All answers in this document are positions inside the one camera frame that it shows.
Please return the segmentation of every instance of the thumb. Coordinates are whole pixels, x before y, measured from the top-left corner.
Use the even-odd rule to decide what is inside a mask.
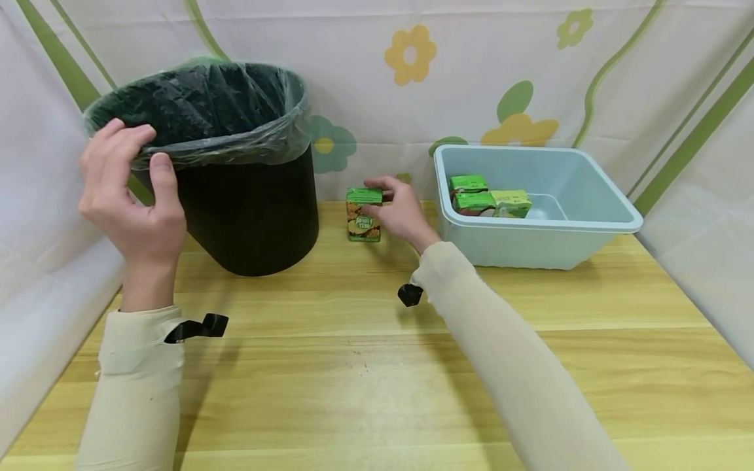
[[[370,218],[380,219],[379,215],[382,212],[382,206],[374,206],[372,204],[365,204],[361,207],[361,213]]]
[[[155,192],[156,207],[180,206],[178,199],[178,179],[170,157],[164,152],[152,155],[149,160],[149,178]]]

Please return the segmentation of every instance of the trash can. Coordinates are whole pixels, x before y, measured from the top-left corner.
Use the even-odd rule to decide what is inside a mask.
[[[133,174],[152,191],[149,158],[170,156],[188,232],[224,269],[274,274],[314,246],[309,102],[298,75],[265,64],[194,63],[119,88],[84,112],[90,135],[113,118],[156,129]]]

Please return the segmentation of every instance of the light blue plastic bin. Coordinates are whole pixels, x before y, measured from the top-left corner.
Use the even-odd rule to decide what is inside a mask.
[[[596,162],[575,149],[441,145],[434,166],[440,236],[477,266],[570,270],[644,222]],[[493,190],[526,190],[526,218],[458,214],[448,179],[472,173]]]

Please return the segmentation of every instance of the green stripe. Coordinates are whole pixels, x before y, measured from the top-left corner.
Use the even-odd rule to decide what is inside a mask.
[[[735,52],[733,52],[733,56],[728,60],[728,62],[725,63],[725,66],[722,68],[720,73],[715,77],[715,80],[713,80],[712,84],[709,85],[709,87],[704,91],[701,98],[696,102],[694,105],[694,108],[691,109],[691,111],[686,115],[686,117],[681,121],[680,126],[678,126],[678,129],[673,132],[673,134],[670,136],[670,139],[665,142],[665,145],[663,145],[662,149],[657,153],[656,156],[654,156],[654,159],[652,159],[652,162],[647,166],[647,168],[644,170],[642,175],[639,177],[638,180],[636,180],[636,183],[634,183],[633,187],[628,191],[627,196],[631,197],[633,195],[633,192],[636,191],[636,189],[642,184],[646,176],[651,172],[652,168],[657,164],[657,162],[662,158],[663,154],[667,149],[673,144],[673,141],[678,137],[678,135],[683,131],[683,128],[688,124],[688,122],[694,117],[694,114],[699,111],[699,108],[704,104],[706,99],[710,96],[710,94],[715,90],[715,88],[719,85],[720,81],[725,77],[726,74],[728,74],[728,71],[731,69],[731,67],[736,63],[738,60],[738,57],[746,50],[746,47],[749,46],[749,43],[752,41],[752,38],[754,38],[754,29],[749,31],[748,36],[743,40],[740,46],[738,46],[738,49],[736,49]]]
[[[185,4],[186,11],[188,11],[188,15],[191,17],[191,22],[194,24],[194,28],[196,28],[197,33],[199,33],[199,36],[201,37],[202,41],[204,41],[204,44],[207,46],[207,48],[216,56],[221,57],[225,60],[230,60],[230,58],[227,54],[225,54],[220,45],[217,44],[217,41],[212,35],[209,26],[207,26],[207,22],[204,21],[204,16],[202,16],[201,14],[201,9],[199,8],[197,0],[183,0],[183,2]]]
[[[607,76],[607,74],[611,71],[615,64],[617,64],[621,59],[624,58],[626,54],[629,53],[629,51],[631,51],[633,46],[636,45],[636,43],[644,35],[644,33],[647,32],[649,26],[665,6],[665,2],[666,0],[656,0],[654,5],[652,5],[652,7],[649,9],[647,16],[639,25],[639,28],[633,33],[633,35],[631,35],[630,38],[628,38],[626,44],[624,44],[623,47],[621,47],[621,49],[619,49],[618,52],[616,52],[613,57],[611,57],[605,63],[605,65],[602,66],[602,68],[597,72],[597,75],[594,76],[594,79],[592,79],[592,83],[589,84],[589,88],[587,88],[587,95],[584,98],[584,123],[581,125],[581,129],[578,131],[576,139],[574,139],[572,146],[573,148],[580,146],[584,141],[584,138],[587,136],[587,133],[589,132],[589,127],[591,126],[592,119],[594,117],[594,96],[596,95],[597,89],[602,83],[602,80]]]
[[[105,66],[102,65],[99,59],[97,59],[97,55],[94,54],[94,51],[91,47],[89,47],[89,44],[84,39],[84,36],[81,35],[81,32],[78,31],[78,28],[76,28],[76,25],[73,24],[71,21],[71,17],[68,16],[66,11],[63,9],[63,6],[60,4],[58,0],[50,0],[50,3],[52,6],[55,7],[55,10],[57,10],[57,13],[60,15],[61,18],[63,18],[63,21],[66,22],[66,26],[68,26],[68,29],[71,30],[74,37],[78,41],[78,43],[81,45],[81,47],[84,49],[84,51],[89,56],[89,59],[94,63],[94,65],[97,67],[97,70],[100,71],[100,74],[105,78],[107,83],[112,88],[117,88],[118,86],[115,85],[115,81],[112,80],[112,77],[110,77],[110,74],[107,73],[105,70]]]
[[[754,58],[746,64],[746,67],[733,80],[731,86],[704,115],[704,118],[699,121],[699,124],[670,156],[665,166],[636,200],[635,206],[641,214],[646,216],[649,213],[663,193],[670,187],[670,184],[673,183],[673,180],[686,168],[691,159],[699,152],[699,149],[715,133],[731,110],[749,91],[752,84],[754,84]]]
[[[89,77],[81,70],[71,56],[66,46],[57,37],[52,28],[44,21],[42,15],[32,5],[30,0],[17,0],[26,20],[32,27],[34,34],[44,48],[44,52],[50,57],[57,73],[73,96],[73,100],[80,109],[85,109],[95,99],[100,97]]]

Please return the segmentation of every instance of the juice box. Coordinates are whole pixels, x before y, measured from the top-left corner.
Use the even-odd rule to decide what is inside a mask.
[[[488,191],[482,193],[458,193],[453,208],[464,216],[492,216],[495,213],[495,198]]]
[[[458,175],[450,177],[450,200],[458,193],[480,193],[488,191],[487,182],[481,175]]]
[[[492,190],[496,218],[523,219],[529,214],[532,202],[524,190]]]
[[[348,239],[358,242],[379,242],[379,221],[361,214],[364,204],[382,206],[382,190],[379,188],[349,188],[345,196],[348,213]]]

